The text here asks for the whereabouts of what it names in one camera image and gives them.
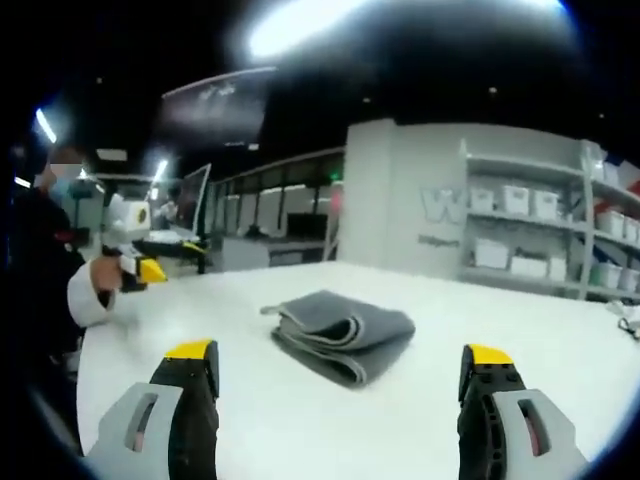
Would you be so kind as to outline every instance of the ceiling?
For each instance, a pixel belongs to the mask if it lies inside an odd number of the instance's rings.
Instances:
[[[363,9],[271,61],[278,73],[269,84],[259,151],[174,148],[180,161],[173,173],[212,162],[214,177],[228,176],[343,144],[347,125],[384,116],[539,128],[596,139],[640,162],[640,67],[626,41],[634,38],[637,9],[567,1],[571,34],[558,35],[538,14],[503,11],[499,1]],[[156,135],[161,95],[258,66],[246,39],[274,3],[20,2],[16,42],[26,47],[12,58],[24,74],[16,75],[15,88],[47,107],[60,133],[87,152],[91,170],[152,174],[149,152],[163,146]],[[27,138],[30,151],[42,151],[41,136]],[[97,148],[125,149],[129,160],[101,161]]]

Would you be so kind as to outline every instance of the white tabletop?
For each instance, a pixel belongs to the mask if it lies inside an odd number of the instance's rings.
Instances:
[[[265,305],[331,289],[404,310],[410,347],[363,390],[335,385],[280,351]],[[601,304],[323,263],[170,281],[121,295],[114,318],[87,331],[78,383],[84,451],[98,422],[164,353],[219,342],[220,478],[457,478],[460,357],[466,343],[505,350],[530,388],[574,422],[593,460],[640,387],[640,348]]]

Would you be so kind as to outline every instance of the overhead lamp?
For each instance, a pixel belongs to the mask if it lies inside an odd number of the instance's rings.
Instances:
[[[51,128],[51,125],[49,125],[49,122],[47,121],[47,117],[44,116],[44,113],[42,113],[42,109],[40,108],[36,110],[36,120],[38,121],[40,128],[42,128],[42,130],[44,131],[49,141],[51,143],[56,143],[56,140],[58,140],[58,137],[56,137],[56,134],[53,133],[53,129]]]
[[[523,0],[523,2],[541,8],[564,8],[560,0]]]
[[[16,185],[20,185],[21,187],[31,188],[31,183],[27,182],[26,180],[20,177],[15,177],[13,181],[15,182]]]
[[[276,8],[249,39],[254,57],[277,55],[327,30],[371,0],[293,0]]]
[[[169,162],[167,160],[161,160],[160,163],[158,163],[158,168],[156,170],[156,174],[153,177],[153,181],[151,183],[156,183],[158,180],[160,180],[160,177],[162,177],[162,174],[164,173],[165,169],[167,168],[167,164]]]

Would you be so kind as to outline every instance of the window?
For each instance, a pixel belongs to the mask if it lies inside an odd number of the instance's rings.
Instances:
[[[285,234],[287,215],[290,213],[313,213],[318,184],[318,159],[292,163],[288,167],[280,229]]]
[[[280,199],[284,182],[284,169],[275,167],[262,173],[260,199],[258,204],[258,226],[269,235],[283,233],[278,228]]]
[[[260,175],[242,177],[239,192],[242,195],[240,203],[240,221],[238,229],[245,232],[256,220],[256,207],[260,192]]]
[[[224,207],[227,203],[227,183],[219,183],[217,185],[216,195],[216,220],[215,229],[218,231],[225,231],[225,216]]]
[[[227,195],[225,197],[225,231],[229,235],[235,235],[238,231],[238,207],[240,206],[240,195],[237,192],[238,181],[231,180],[227,184]]]

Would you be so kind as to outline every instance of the white sleeve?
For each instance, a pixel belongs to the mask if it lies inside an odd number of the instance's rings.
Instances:
[[[85,263],[67,284],[67,304],[73,320],[79,327],[86,328],[106,319],[115,304],[115,292],[111,293],[109,304],[104,308],[91,283],[91,262]]]

